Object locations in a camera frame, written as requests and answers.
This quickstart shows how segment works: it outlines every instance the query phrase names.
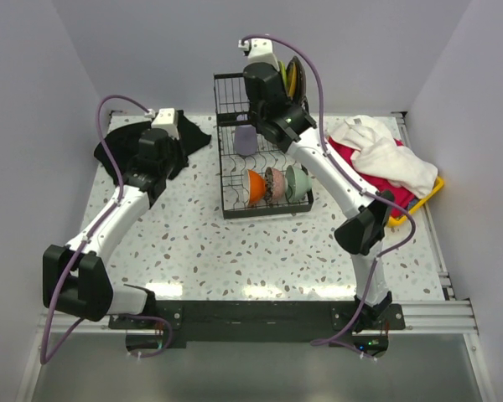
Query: red cloth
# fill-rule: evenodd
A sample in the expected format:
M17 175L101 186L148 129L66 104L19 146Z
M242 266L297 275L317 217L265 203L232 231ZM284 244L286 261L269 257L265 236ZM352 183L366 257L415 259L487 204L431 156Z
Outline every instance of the red cloth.
M332 138L328 140L329 144L332 146L332 148L337 151L341 155L341 157L352 167L352 161L350 160L350 157L352 156L352 153L354 153L354 149L348 148L344 145L338 144ZM402 142L395 140L398 146L403 145ZM384 190L389 190L392 192L393 196L395 197L395 204L400 205L403 208L406 208L408 204L416 198L415 195L410 193L408 190L406 190L404 187L394 187L392 186L391 183L387 181L385 178L376 178L374 176L368 176L363 173L358 173L364 180L366 180L369 184L372 184L376 188L378 188L378 191L384 191ZM392 217L393 218L398 218L401 216L401 211L398 209L393 209L392 210Z

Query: black dish rack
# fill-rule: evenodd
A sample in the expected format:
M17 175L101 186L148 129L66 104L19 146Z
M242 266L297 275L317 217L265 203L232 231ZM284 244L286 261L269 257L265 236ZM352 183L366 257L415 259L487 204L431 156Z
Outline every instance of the black dish rack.
M248 100L242 73L215 75L216 130L218 131L218 155L220 158L220 188L222 212L225 219L250 218L275 214L296 214L308 212L313 206L313 191L309 190L304 199L289 203L285 196L274 204L262 199L257 205L247 207L244 199L242 177L247 169L264 177L267 168L285 172L290 165L300 166L286 156L276 146L257 138L257 152L242 157L234 151L235 127L250 124L247 120Z

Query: white terrazzo surface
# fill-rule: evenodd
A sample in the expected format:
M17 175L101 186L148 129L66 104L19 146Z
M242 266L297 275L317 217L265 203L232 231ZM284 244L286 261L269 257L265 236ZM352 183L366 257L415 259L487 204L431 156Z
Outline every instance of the white terrazzo surface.
M315 203L305 214L224 220L214 116L187 116L212 134L208 147L189 157L158 202L123 238L107 267L113 284L146 286L158 298L186 300L343 300L355 292L350 256L333 239L345 217L314 180ZM326 129L341 116L327 116ZM380 117L400 138L394 117ZM110 130L142 121L117 115ZM113 193L100 165L83 225ZM443 300L438 258L422 212L409 245L384 257L386 280L398 301ZM386 229L385 247L408 233Z

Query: white towel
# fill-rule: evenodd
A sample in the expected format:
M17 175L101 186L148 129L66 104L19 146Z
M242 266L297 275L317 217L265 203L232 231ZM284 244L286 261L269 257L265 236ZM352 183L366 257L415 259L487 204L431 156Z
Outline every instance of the white towel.
M410 148L398 147L381 121L363 115L348 117L331 137L338 144L355 150L350 159L357 172L385 178L393 186L403 186L417 198L431 193L438 169L422 161Z

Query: black cloth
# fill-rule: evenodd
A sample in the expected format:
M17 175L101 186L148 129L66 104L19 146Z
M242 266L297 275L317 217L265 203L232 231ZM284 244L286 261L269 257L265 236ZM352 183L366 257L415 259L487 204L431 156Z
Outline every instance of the black cloth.
M177 111L177 113L177 130L181 138L184 155L187 157L202 147L209 145L212 136L203 133L199 127L184 116L183 111ZM110 148L112 156L116 159L117 166L122 174L127 170L128 163L137 154L140 135L149 128L151 128L151 121L142 121L119 127L105 137L106 144ZM116 173L100 143L95 148L93 156L102 163L106 172L113 179L114 184L117 185ZM172 174L171 178L177 176L182 168L184 166L175 167L175 174Z

